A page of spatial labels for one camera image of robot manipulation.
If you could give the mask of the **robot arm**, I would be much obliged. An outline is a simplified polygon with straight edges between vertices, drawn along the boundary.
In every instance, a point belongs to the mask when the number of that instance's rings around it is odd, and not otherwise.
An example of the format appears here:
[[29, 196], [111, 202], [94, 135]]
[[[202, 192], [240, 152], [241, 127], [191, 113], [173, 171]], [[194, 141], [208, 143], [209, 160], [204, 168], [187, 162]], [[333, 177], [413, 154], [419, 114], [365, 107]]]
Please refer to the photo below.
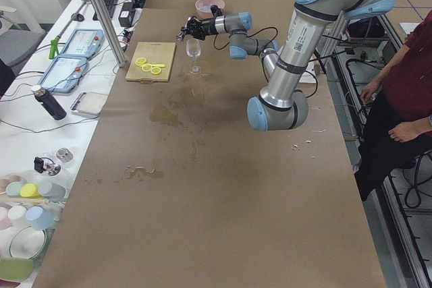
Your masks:
[[294, 11], [283, 47], [267, 39], [250, 37], [252, 27], [248, 12], [199, 19], [188, 18], [178, 34], [178, 40], [190, 35], [204, 40], [206, 36], [227, 34], [229, 55], [245, 59], [260, 58], [268, 84], [258, 96], [249, 99], [247, 116], [257, 131], [295, 129], [308, 115], [304, 93], [297, 90], [317, 43], [326, 27], [339, 16], [347, 20], [371, 18], [389, 12], [396, 0], [294, 0]]

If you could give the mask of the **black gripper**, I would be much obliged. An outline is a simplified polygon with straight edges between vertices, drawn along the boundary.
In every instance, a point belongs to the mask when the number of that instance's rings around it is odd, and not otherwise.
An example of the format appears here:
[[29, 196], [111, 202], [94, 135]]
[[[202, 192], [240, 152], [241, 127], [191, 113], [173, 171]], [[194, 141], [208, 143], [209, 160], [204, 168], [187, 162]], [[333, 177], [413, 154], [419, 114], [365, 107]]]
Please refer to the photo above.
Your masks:
[[207, 36], [216, 35], [215, 18], [199, 20], [196, 16], [190, 16], [180, 31], [180, 38], [191, 36], [196, 39], [205, 39]]

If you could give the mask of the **person's hand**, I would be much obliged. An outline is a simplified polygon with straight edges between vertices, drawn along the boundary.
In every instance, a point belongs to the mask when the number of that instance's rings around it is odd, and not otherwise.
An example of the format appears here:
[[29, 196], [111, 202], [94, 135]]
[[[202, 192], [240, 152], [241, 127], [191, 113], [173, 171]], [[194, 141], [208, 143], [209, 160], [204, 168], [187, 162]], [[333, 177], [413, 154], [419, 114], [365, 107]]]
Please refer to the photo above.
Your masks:
[[419, 119], [416, 121], [405, 121], [397, 124], [388, 131], [390, 138], [397, 142], [409, 142], [416, 139], [421, 134], [431, 131], [431, 124], [428, 119]]

